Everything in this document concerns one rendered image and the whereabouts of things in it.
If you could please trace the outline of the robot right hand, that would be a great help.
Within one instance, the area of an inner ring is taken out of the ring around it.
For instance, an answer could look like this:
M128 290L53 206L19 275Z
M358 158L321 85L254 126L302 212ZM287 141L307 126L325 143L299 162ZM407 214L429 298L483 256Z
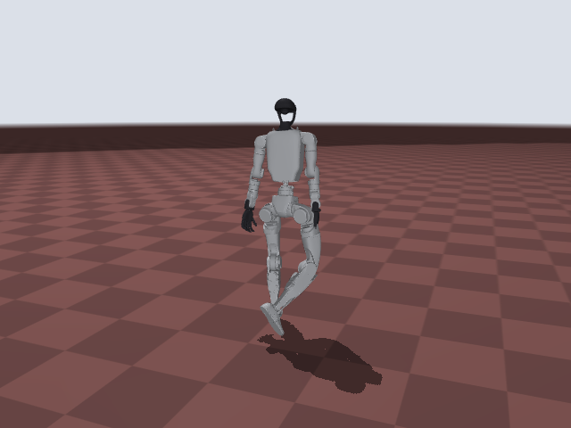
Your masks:
M317 202L312 203L312 211L314 212L314 226L316 228L319 223L319 212L321 211Z

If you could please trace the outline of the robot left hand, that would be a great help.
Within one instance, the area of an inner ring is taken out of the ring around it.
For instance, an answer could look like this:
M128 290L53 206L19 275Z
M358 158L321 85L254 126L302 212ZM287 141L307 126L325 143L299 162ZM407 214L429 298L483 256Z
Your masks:
M245 212L244 212L244 214L243 214L243 216L242 216L241 227L242 227L243 229L245 229L245 231L254 232L254 230L252 230L252 222L253 222L253 224L254 224L255 226L257 226L257 224L256 224L256 222L255 222L255 220L254 220L254 218L253 218L253 213L252 213L252 211L254 210L254 207L253 207L253 208L250 208L250 207L249 207L249 202L250 202L250 201L247 199L247 200L245 201L245 204L244 204Z

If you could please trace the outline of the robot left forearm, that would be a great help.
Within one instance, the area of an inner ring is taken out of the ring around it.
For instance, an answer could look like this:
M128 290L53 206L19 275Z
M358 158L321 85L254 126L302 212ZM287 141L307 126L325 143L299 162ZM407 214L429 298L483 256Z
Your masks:
M253 170L253 168L252 168ZM248 193L247 193L247 198L250 202L249 202L249 207L253 208L255 206L255 202L258 198L258 191L259 191L259 185L260 185L261 181L258 181L258 179L252 178L252 171L251 171L251 175L250 175L250 180L249 180L249 188L248 188ZM245 202L244 202L245 203Z

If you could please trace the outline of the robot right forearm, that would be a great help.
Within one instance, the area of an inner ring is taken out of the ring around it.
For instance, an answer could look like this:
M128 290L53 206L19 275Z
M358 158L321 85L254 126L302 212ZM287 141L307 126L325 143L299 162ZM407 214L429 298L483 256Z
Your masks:
M308 181L308 185L309 185L309 193L310 193L310 199L311 199L310 206L312 207L312 203L317 202L319 204L319 207L320 207L321 203L319 200L320 191L319 191L319 167L318 166L315 167L314 179L310 179L310 181Z

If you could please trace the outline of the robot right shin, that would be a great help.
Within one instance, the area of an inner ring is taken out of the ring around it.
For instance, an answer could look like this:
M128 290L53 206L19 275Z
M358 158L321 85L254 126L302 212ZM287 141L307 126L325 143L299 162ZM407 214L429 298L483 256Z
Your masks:
M278 314L313 282L317 276L315 275L316 272L316 265L312 262L308 262L305 264L300 273L293 273L288 283L286 283L284 291L273 305L274 309L277 309L276 312Z

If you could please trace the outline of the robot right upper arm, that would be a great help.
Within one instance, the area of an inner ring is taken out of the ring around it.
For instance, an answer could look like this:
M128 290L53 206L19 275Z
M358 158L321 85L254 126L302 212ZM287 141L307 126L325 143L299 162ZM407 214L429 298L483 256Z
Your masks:
M304 174L308 178L313 178L317 161L317 138L310 132L300 132L300 134L302 143L306 144Z

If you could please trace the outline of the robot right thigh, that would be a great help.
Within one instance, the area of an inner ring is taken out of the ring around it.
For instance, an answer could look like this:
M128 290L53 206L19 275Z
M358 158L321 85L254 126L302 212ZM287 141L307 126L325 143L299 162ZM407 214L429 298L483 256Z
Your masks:
M299 264L298 272L300 273L308 262L314 263L318 270L321 252L321 238L319 225L317 224L316 228L314 226L314 212L311 207L300 203L295 203L293 205L292 212L294 214L295 222L301 224L302 243L307 258Z

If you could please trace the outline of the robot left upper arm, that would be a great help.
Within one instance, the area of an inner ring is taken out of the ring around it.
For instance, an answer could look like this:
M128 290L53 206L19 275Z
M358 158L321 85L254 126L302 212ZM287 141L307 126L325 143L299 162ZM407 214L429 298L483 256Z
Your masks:
M265 158L266 136L258 136L254 141L253 170L252 177L261 179L264 175L262 164Z

